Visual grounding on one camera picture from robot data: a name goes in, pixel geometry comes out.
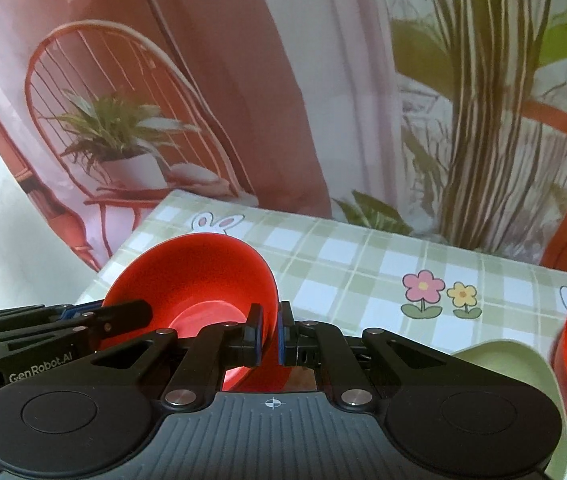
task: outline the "chair backrest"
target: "chair backrest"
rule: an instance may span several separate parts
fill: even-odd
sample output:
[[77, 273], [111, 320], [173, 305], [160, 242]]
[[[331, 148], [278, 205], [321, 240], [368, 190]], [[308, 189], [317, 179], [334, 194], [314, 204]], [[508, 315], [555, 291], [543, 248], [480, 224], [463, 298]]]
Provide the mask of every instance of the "chair backrest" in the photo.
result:
[[88, 171], [85, 158], [74, 164], [72, 156], [61, 156], [74, 139], [54, 119], [75, 111], [64, 90], [88, 101], [116, 92], [138, 104], [158, 105], [166, 118], [197, 126], [198, 132], [166, 134], [169, 145], [159, 148], [166, 162], [210, 170], [227, 180], [235, 195], [246, 190], [236, 171], [242, 171], [244, 183], [247, 175], [240, 163], [234, 168], [228, 156], [230, 152], [238, 160], [230, 137], [195, 86], [165, 52], [130, 27], [100, 20], [65, 24], [41, 42], [26, 75], [26, 101], [37, 130], [72, 180], [90, 196], [98, 187], [110, 185], [112, 178], [99, 164]]

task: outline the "pink flower print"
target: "pink flower print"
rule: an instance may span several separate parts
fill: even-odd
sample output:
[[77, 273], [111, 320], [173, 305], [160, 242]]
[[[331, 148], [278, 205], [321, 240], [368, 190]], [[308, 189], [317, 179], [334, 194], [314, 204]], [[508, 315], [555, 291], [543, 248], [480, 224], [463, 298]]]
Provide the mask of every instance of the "pink flower print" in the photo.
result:
[[403, 284], [407, 288], [406, 298], [408, 301], [425, 301], [435, 304], [441, 300], [440, 292], [445, 288], [445, 283], [435, 278], [429, 270], [421, 270], [419, 274], [406, 274]]

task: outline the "table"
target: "table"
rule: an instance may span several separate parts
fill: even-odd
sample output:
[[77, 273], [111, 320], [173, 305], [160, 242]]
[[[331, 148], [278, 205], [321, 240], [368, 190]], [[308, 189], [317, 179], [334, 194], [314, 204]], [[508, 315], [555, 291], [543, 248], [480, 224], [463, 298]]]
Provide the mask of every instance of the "table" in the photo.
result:
[[[334, 323], [346, 335], [380, 326], [444, 352], [507, 338], [547, 358], [566, 318], [560, 292], [567, 286], [566, 272], [180, 190], [154, 209], [79, 301], [103, 298], [132, 260], [157, 243], [199, 229], [195, 219], [204, 212], [214, 218], [208, 228], [223, 232], [229, 225], [227, 235], [261, 253], [296, 319]], [[229, 216], [236, 218], [222, 222]], [[424, 270], [419, 282], [427, 281], [429, 290], [420, 292], [411, 275]]]

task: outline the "circular pad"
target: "circular pad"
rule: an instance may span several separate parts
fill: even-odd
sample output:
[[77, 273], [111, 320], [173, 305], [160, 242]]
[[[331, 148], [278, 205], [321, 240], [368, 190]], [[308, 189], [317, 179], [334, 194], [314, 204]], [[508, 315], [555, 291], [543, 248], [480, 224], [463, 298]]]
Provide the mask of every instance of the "circular pad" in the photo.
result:
[[453, 478], [519, 478], [545, 464], [561, 436], [561, 415], [540, 391], [512, 380], [492, 386], [402, 387], [386, 428], [398, 450]]
[[89, 424], [96, 404], [77, 392], [51, 392], [29, 401], [21, 414], [23, 421], [41, 433], [70, 433]]
[[443, 401], [441, 415], [461, 431], [489, 435], [507, 430], [517, 418], [517, 410], [495, 394], [462, 392]]
[[[54, 377], [50, 370], [41, 381]], [[135, 386], [19, 381], [0, 389], [0, 468], [41, 479], [97, 474], [134, 452], [152, 425]]]

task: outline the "backdrop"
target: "backdrop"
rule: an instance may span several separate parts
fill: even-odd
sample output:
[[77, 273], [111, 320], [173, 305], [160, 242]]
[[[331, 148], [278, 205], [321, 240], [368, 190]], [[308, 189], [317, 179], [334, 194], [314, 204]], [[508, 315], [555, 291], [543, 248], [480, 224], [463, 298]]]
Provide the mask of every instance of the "backdrop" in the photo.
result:
[[95, 269], [185, 189], [567, 270], [567, 0], [0, 0], [0, 154]]

